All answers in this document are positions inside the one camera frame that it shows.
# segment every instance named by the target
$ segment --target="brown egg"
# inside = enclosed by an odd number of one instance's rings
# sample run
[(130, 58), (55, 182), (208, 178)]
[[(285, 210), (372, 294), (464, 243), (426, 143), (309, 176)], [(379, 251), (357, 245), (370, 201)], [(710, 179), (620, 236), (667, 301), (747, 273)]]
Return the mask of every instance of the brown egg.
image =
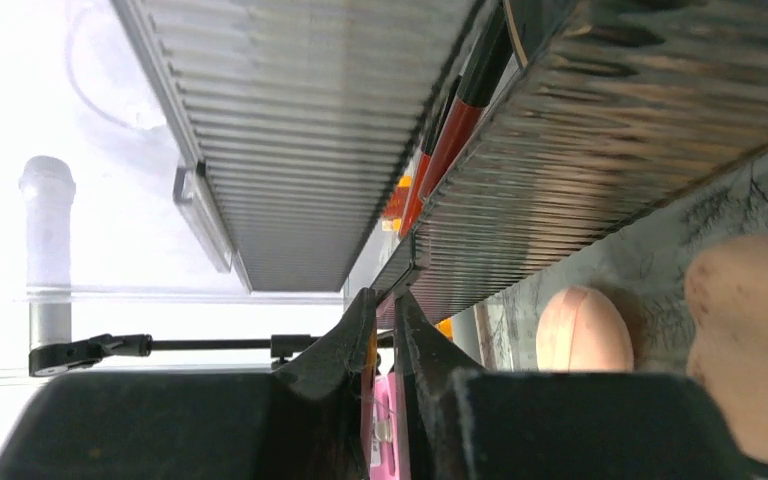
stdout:
[(628, 328), (597, 290), (573, 286), (549, 300), (537, 326), (537, 366), (550, 371), (634, 369)]
[(688, 374), (719, 404), (743, 451), (768, 463), (768, 235), (705, 250), (684, 287), (696, 323)]

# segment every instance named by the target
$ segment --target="black plastic part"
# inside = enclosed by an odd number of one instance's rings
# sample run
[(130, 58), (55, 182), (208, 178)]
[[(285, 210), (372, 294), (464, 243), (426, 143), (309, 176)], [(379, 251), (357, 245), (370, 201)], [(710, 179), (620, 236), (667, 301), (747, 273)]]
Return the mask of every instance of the black plastic part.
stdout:
[(458, 98), (470, 107), (485, 108), (490, 104), (513, 54), (505, 9), (501, 0), (497, 2), (472, 49), (458, 88)]
[(89, 368), (116, 355), (145, 357), (151, 353), (150, 335), (99, 335), (79, 342), (38, 347), (28, 353), (28, 374), (48, 377), (77, 368)]
[(296, 353), (303, 352), (311, 344), (310, 335), (272, 335), (269, 354), (272, 358), (290, 358)]
[(272, 374), (57, 377), (8, 439), (0, 480), (366, 478), (374, 329), (364, 289)]
[(413, 479), (749, 478), (719, 410), (685, 377), (488, 373), (410, 292), (396, 300), (396, 362), (399, 460)]

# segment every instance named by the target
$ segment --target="black metal rod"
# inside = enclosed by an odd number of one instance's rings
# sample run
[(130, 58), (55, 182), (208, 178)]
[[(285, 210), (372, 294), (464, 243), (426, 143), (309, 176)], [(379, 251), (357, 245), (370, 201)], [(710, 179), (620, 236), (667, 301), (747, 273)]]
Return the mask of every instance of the black metal rod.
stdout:
[(272, 340), (253, 338), (244, 340), (152, 340), (151, 350), (268, 350)]

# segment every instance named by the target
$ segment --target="potato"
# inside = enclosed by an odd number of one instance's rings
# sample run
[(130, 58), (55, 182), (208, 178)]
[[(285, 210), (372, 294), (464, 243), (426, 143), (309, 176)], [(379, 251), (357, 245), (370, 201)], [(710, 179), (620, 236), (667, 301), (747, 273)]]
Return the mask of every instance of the potato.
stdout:
[(614, 304), (586, 287), (556, 293), (537, 326), (537, 366), (550, 371), (633, 370), (628, 328)]
[(703, 251), (684, 287), (696, 324), (688, 375), (720, 406), (744, 453), (768, 463), (768, 235)]

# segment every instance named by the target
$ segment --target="orange object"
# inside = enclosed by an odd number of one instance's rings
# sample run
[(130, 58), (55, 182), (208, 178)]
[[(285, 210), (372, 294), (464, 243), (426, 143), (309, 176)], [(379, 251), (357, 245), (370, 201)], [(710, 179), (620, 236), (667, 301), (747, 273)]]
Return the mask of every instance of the orange object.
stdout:
[(384, 207), (384, 211), (381, 213), (382, 219), (393, 220), (401, 217), (412, 184), (412, 178), (408, 175), (403, 176), (399, 180), (399, 185), (396, 187), (396, 191), (393, 192), (390, 201), (387, 202), (387, 206)]
[(447, 319), (443, 320), (442, 322), (438, 323), (437, 324), (437, 330), (439, 330), (440, 333), (445, 335), (446, 338), (448, 338), (450, 342), (454, 342), (455, 341), (455, 337), (452, 334), (452, 319), (451, 318), (447, 318)]
[(418, 180), (416, 182), (419, 186), (420, 199), (427, 200), (431, 192), (437, 188), (437, 184), (443, 179), (452, 162), (461, 153), (466, 141), (469, 140), (472, 131), (475, 130), (475, 125), (481, 118), (483, 111), (483, 108), (467, 105), (461, 99), (455, 98), (449, 112), (449, 118), (443, 124), (443, 130), (440, 131), (437, 146), (428, 162), (422, 182), (420, 183)]
[(425, 172), (428, 170), (428, 164), (431, 162), (431, 156), (423, 153), (419, 157), (419, 164), (416, 166), (416, 181), (411, 185), (405, 201), (405, 211), (402, 214), (402, 224), (399, 228), (399, 238), (405, 238), (411, 227), (413, 227), (419, 214), (422, 213), (422, 200), (419, 199), (419, 186), (425, 178)]

